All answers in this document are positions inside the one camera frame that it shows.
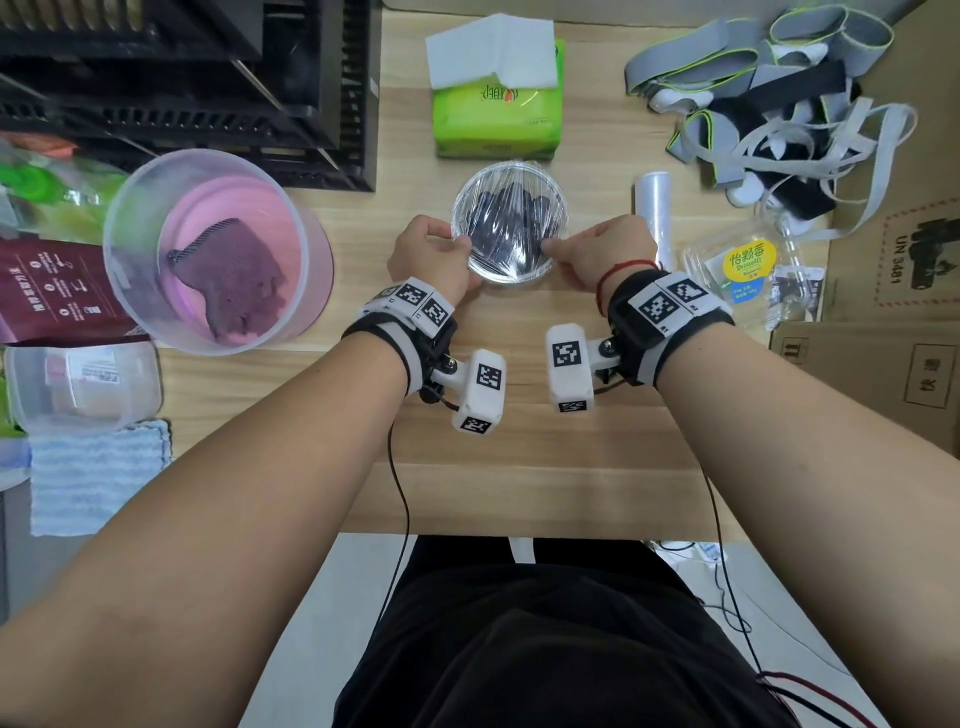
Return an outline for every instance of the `black shirt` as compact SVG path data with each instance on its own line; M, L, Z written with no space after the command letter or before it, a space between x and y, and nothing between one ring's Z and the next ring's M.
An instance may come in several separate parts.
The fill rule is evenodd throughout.
M334 728L796 728L691 596L546 565L447 569L398 591Z

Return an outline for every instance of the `forearm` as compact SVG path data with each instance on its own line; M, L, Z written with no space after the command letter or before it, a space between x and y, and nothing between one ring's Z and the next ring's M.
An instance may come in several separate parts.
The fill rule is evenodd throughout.
M354 334L178 459L91 540L22 627L15 620L0 633L0 719L25 717L3 710L11 705L28 713L39 705L29 689L57 690L34 674L52 669L44 660L89 670L100 654L126 671L124 705L156 700L165 693L156 681L169 681L176 699L138 716L139 725L235 723L406 385L387 344ZM38 630L60 630L84 665L56 650L32 658ZM103 643L92 648L86 638ZM96 724L109 725L122 706L108 704L116 686L100 688L108 712ZM87 715L69 724L82 725L78 717Z
M895 725L960 710L960 465L716 325L658 388L778 576Z

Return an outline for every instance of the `yellow label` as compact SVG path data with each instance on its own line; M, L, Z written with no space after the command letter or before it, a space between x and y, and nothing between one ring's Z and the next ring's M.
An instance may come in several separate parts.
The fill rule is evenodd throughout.
M769 240L754 240L731 250L723 259L723 273L734 283L747 283L773 273L777 249Z

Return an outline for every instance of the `blue label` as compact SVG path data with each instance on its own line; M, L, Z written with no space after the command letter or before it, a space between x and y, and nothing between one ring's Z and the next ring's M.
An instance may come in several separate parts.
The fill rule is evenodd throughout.
M748 280L746 283L731 283L730 284L730 298L731 303L737 305L738 303L746 303L747 301L752 301L757 296L760 295L760 291L763 290L763 283L766 281L766 278Z

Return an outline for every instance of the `maroon package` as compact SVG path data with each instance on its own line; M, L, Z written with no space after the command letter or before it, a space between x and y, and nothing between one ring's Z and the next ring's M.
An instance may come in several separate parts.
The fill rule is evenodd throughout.
M68 347L142 333L113 296L100 246L0 240L0 344Z

